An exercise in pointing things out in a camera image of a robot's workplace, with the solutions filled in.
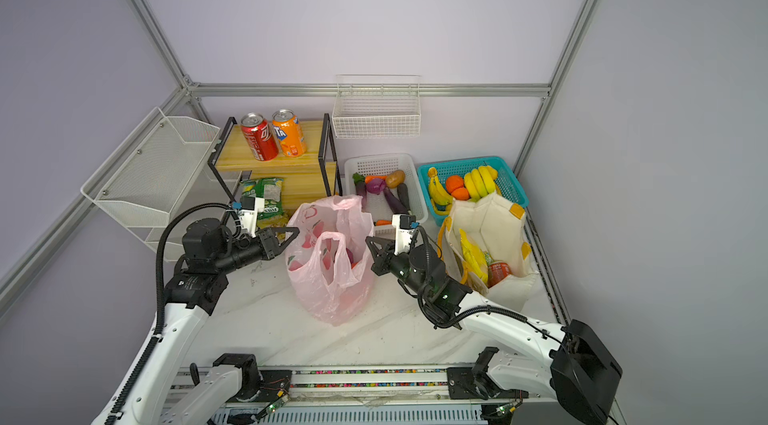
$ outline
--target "wooden shelf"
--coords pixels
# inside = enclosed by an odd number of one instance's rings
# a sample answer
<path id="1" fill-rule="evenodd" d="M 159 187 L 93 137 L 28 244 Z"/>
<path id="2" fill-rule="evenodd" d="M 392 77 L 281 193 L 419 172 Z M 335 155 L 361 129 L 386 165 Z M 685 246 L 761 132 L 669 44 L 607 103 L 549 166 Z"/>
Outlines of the wooden shelf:
<path id="1" fill-rule="evenodd" d="M 286 157 L 283 151 L 274 159 L 268 162 L 262 162 L 254 158 L 250 151 L 248 142 L 246 142 L 240 126 L 235 125 L 230 133 L 229 139 L 224 144 L 219 159 L 216 161 L 216 168 L 220 172 L 251 170 L 258 176 L 279 177 L 288 169 L 304 169 L 306 172 L 318 172 L 320 168 L 317 157 L 320 154 L 320 138 L 322 134 L 322 120 L 308 120 L 301 123 L 301 129 L 304 132 L 304 142 L 307 145 L 307 151 L 299 157 Z M 328 175 L 329 180 L 333 180 L 335 175 Z"/>

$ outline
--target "white wall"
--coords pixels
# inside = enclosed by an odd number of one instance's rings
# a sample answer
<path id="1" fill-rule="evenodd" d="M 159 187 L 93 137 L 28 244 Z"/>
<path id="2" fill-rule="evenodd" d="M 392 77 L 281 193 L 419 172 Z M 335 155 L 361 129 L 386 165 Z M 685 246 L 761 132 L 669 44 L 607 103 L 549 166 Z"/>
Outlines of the white wall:
<path id="1" fill-rule="evenodd" d="M 629 423 L 764 423 L 768 3 L 603 0 L 522 173 Z"/>
<path id="2" fill-rule="evenodd" d="M 149 0 L 199 82 L 548 83 L 582 0 Z"/>
<path id="3" fill-rule="evenodd" d="M 211 119 L 223 126 L 249 112 L 271 117 L 293 110 L 301 120 L 321 119 L 333 111 L 333 97 L 206 97 Z M 336 139 L 341 166 L 352 157 L 408 153 L 416 164 L 478 156 L 501 156 L 510 167 L 518 158 L 540 99 L 532 97 L 425 97 L 422 132 L 403 139 Z"/>
<path id="4" fill-rule="evenodd" d="M 0 275 L 174 87 L 126 0 L 0 0 Z M 90 423 L 151 325 L 152 253 L 91 215 L 0 326 L 4 423 Z"/>
<path id="5" fill-rule="evenodd" d="M 0 0 L 0 277 L 174 87 L 125 0 Z"/>

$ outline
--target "orange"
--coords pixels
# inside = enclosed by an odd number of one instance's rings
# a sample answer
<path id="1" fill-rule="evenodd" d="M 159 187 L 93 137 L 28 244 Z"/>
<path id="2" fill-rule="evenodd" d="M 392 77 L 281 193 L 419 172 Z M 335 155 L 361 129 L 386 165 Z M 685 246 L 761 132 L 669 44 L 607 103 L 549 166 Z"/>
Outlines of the orange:
<path id="1" fill-rule="evenodd" d="M 464 187 L 458 187 L 451 196 L 456 200 L 469 200 L 469 190 L 466 190 Z"/>
<path id="2" fill-rule="evenodd" d="M 464 179 L 458 175 L 450 176 L 446 180 L 446 192 L 453 193 L 454 190 L 464 186 Z"/>

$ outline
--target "bunch of bananas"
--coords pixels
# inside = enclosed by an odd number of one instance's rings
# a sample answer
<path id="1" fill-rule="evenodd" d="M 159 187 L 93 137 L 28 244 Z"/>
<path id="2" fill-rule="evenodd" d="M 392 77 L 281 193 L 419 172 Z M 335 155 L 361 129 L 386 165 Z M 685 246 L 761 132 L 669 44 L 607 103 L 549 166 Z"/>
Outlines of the bunch of bananas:
<path id="1" fill-rule="evenodd" d="M 498 172 L 496 169 L 491 166 L 481 165 L 464 175 L 464 186 L 469 191 L 471 199 L 476 202 L 489 193 L 496 192 L 499 195 L 502 194 L 502 191 L 498 189 L 498 185 L 494 182 L 497 177 Z"/>
<path id="2" fill-rule="evenodd" d="M 427 189 L 429 190 L 429 201 L 432 203 L 432 210 L 434 210 L 437 215 L 447 215 L 451 213 L 453 197 L 448 194 L 446 189 L 442 186 L 442 183 L 440 183 L 440 179 L 437 177 L 437 169 L 435 167 L 430 168 L 427 171 L 427 176 L 429 177 L 429 185 Z"/>

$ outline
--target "teal plastic basket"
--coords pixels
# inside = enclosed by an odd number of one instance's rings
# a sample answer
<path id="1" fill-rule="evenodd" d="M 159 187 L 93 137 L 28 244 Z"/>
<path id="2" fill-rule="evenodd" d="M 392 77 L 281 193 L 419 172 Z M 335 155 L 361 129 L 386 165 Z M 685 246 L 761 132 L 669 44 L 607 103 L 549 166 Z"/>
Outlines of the teal plastic basket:
<path id="1" fill-rule="evenodd" d="M 418 183 L 422 186 L 422 194 L 424 200 L 426 200 L 427 209 L 432 218 L 435 219 L 437 225 L 442 225 L 442 221 L 446 219 L 447 215 L 437 215 L 432 208 L 432 204 L 429 200 L 429 190 L 427 184 L 429 183 L 429 176 L 427 171 L 431 167 L 437 169 L 437 176 L 440 178 L 440 183 L 446 186 L 446 179 L 450 176 L 458 175 L 464 177 L 466 173 L 477 169 L 481 165 L 490 165 L 498 171 L 498 177 L 495 182 L 498 185 L 498 189 L 502 191 L 502 196 L 506 200 L 519 204 L 522 208 L 528 206 L 528 197 L 525 196 L 520 182 L 517 177 L 512 173 L 512 169 L 509 168 L 507 162 L 502 157 L 478 157 L 477 159 L 464 159 L 453 160 L 450 162 L 437 162 L 427 163 L 418 167 Z"/>

